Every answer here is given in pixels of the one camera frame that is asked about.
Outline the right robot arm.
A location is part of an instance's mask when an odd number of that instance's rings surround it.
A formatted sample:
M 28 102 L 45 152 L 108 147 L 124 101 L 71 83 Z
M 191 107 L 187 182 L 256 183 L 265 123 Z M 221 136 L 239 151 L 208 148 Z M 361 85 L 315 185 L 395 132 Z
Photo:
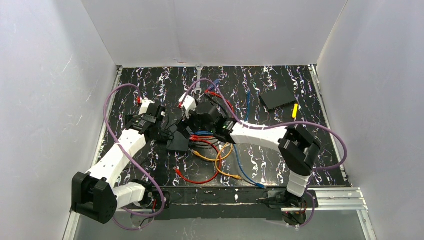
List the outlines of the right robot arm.
M 223 143 L 248 144 L 280 152 L 288 169 L 286 191 L 298 198 L 305 194 L 320 144 L 301 125 L 269 128 L 223 116 L 210 102 L 181 101 L 185 122 L 192 131 L 207 130 Z

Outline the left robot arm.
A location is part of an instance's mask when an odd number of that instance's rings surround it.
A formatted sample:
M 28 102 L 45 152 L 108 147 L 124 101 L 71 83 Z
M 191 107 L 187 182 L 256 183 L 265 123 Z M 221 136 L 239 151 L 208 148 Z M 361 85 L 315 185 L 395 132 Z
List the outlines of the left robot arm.
M 77 172 L 71 181 L 71 210 L 99 223 L 108 223 L 116 210 L 141 202 L 146 183 L 129 182 L 115 187 L 121 172 L 151 140 L 164 143 L 167 133 L 161 128 L 166 108 L 143 100 L 137 115 L 125 117 L 125 128 L 118 142 L 86 173 Z

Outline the small black power adapter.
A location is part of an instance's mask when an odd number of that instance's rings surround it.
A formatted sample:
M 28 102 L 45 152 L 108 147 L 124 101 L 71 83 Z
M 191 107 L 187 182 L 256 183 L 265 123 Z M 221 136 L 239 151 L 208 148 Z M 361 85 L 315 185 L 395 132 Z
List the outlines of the small black power adapter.
M 161 144 L 167 143 L 174 139 L 174 134 L 166 130 L 160 130 L 155 134 L 154 139 Z

